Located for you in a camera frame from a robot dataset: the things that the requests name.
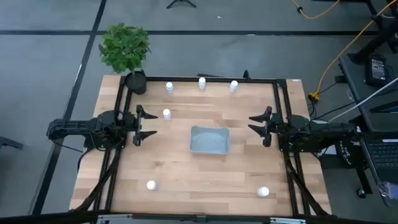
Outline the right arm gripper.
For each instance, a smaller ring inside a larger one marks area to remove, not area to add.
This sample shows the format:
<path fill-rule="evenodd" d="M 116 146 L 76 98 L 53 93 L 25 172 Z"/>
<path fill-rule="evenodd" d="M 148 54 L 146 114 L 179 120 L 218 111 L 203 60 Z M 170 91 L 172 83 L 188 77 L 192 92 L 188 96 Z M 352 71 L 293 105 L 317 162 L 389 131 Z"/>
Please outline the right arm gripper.
<path fill-rule="evenodd" d="M 279 116 L 279 113 L 272 113 L 272 107 L 268 106 L 263 114 L 257 116 L 250 116 L 250 120 L 262 123 L 265 121 L 265 126 L 256 126 L 249 124 L 248 127 L 264 138 L 263 145 L 270 147 L 272 142 L 272 133 L 280 134 L 287 130 L 287 123 Z"/>

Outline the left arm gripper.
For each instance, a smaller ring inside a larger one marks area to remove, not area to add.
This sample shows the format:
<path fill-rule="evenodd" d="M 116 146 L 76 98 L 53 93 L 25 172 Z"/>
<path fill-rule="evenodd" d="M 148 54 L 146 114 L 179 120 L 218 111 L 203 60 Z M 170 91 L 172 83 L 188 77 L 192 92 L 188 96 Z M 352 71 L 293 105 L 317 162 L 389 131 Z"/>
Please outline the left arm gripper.
<path fill-rule="evenodd" d="M 157 131 L 141 131 L 141 119 L 157 119 L 158 117 L 153 114 L 147 113 L 142 105 L 136 106 L 136 115 L 131 112 L 125 112 L 123 114 L 124 130 L 127 132 L 134 132 L 132 143 L 135 146 L 140 146 L 141 141 L 149 136 L 156 134 Z"/>

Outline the pale rectangular basket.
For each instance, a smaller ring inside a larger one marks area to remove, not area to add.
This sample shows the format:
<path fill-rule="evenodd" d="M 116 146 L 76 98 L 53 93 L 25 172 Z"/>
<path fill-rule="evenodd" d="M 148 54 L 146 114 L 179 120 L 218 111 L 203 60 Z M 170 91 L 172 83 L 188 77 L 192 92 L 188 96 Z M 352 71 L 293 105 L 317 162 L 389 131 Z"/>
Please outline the pale rectangular basket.
<path fill-rule="evenodd" d="M 228 128 L 206 128 L 192 126 L 190 151 L 193 154 L 226 155 L 230 149 Z"/>

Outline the black plant pot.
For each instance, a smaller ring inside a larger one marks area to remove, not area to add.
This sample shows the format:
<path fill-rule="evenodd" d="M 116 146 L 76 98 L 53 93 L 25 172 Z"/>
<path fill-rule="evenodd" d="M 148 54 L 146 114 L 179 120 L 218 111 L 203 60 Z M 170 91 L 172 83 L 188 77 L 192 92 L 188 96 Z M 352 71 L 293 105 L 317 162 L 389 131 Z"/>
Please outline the black plant pot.
<path fill-rule="evenodd" d="M 129 73 L 125 77 L 124 84 L 128 90 L 131 90 L 137 95 L 142 95 L 147 90 L 147 77 L 143 70 Z"/>

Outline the green leafy plant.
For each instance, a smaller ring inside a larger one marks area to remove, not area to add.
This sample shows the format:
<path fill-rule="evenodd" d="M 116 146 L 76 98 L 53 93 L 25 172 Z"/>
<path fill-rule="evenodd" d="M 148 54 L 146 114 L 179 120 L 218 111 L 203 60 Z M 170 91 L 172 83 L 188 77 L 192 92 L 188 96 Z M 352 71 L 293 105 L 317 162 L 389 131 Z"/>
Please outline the green leafy plant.
<path fill-rule="evenodd" d="M 143 27 L 126 26 L 124 23 L 111 25 L 102 35 L 98 45 L 101 61 L 114 73 L 135 72 L 142 68 L 150 51 L 149 34 Z"/>

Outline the black side desk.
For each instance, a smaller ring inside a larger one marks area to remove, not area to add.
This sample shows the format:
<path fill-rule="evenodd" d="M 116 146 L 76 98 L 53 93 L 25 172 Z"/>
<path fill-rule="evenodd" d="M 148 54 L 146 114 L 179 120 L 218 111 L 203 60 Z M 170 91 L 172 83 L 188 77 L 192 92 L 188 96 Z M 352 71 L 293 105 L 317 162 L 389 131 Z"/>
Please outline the black side desk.
<path fill-rule="evenodd" d="M 376 86 L 367 85 L 367 66 L 354 63 L 353 57 L 353 54 L 341 57 L 339 63 L 354 100 L 360 102 L 374 95 L 358 106 L 361 113 L 357 118 L 358 122 L 372 132 L 398 132 L 398 80 L 382 91 Z M 386 62 L 391 66 L 388 81 L 398 79 L 398 55 L 386 55 Z"/>

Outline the black laptop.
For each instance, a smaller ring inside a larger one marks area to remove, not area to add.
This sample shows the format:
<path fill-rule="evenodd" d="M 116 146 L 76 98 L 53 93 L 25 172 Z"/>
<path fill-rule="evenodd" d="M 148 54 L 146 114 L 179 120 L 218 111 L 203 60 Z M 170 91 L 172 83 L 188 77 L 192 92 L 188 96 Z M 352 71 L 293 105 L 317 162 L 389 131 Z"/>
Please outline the black laptop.
<path fill-rule="evenodd" d="M 376 181 L 398 185 L 398 138 L 368 134 L 361 142 Z"/>

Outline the black tripod foot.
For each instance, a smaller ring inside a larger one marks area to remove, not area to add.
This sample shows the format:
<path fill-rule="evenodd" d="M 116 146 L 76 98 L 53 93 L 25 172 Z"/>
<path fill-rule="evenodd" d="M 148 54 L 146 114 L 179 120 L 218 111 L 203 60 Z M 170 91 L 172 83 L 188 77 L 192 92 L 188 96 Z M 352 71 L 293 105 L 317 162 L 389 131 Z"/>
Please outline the black tripod foot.
<path fill-rule="evenodd" d="M 193 2 L 191 2 L 191 0 L 173 0 L 171 3 L 169 3 L 169 4 L 166 6 L 166 8 L 167 8 L 167 9 L 171 9 L 171 8 L 174 7 L 174 5 L 176 5 L 176 4 L 177 4 L 177 5 L 186 4 L 186 5 L 190 6 L 190 7 L 197 8 L 197 5 L 194 4 Z"/>

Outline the black power adapter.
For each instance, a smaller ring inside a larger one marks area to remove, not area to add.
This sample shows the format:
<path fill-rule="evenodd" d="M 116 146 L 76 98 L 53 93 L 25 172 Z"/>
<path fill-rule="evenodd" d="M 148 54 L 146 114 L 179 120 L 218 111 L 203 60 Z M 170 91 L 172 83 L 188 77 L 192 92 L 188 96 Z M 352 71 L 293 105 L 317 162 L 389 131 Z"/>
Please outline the black power adapter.
<path fill-rule="evenodd" d="M 388 84 L 389 72 L 386 58 L 380 54 L 371 54 L 366 61 L 365 83 L 369 86 L 383 87 Z"/>

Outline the black chair leg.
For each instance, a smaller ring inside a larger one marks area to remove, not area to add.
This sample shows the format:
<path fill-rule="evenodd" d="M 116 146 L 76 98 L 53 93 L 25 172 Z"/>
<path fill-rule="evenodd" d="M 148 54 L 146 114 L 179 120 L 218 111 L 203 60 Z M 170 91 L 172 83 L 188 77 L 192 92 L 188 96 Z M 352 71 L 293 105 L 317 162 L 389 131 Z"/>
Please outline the black chair leg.
<path fill-rule="evenodd" d="M 0 136 L 0 149 L 6 146 L 13 147 L 17 150 L 21 150 L 24 147 L 22 143 Z"/>

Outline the black stand base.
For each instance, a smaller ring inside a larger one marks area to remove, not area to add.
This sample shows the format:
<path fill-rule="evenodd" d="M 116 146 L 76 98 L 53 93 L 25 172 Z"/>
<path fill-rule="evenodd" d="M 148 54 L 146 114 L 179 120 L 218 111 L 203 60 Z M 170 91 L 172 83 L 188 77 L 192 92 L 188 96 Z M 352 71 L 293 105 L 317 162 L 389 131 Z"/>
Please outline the black stand base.
<path fill-rule="evenodd" d="M 368 56 L 371 55 L 377 48 L 379 48 L 385 42 L 391 49 L 392 53 L 398 54 L 398 40 L 393 41 L 392 38 L 398 33 L 398 0 L 393 2 L 393 0 L 386 0 L 386 2 L 391 4 L 388 9 L 391 10 L 393 20 L 388 25 L 385 26 L 382 21 L 382 16 L 377 15 L 371 0 L 361 0 L 365 2 L 371 12 L 371 21 L 375 22 L 378 28 L 377 35 L 370 42 L 368 42 L 361 50 L 355 53 L 351 60 L 354 63 L 361 64 L 367 60 Z"/>

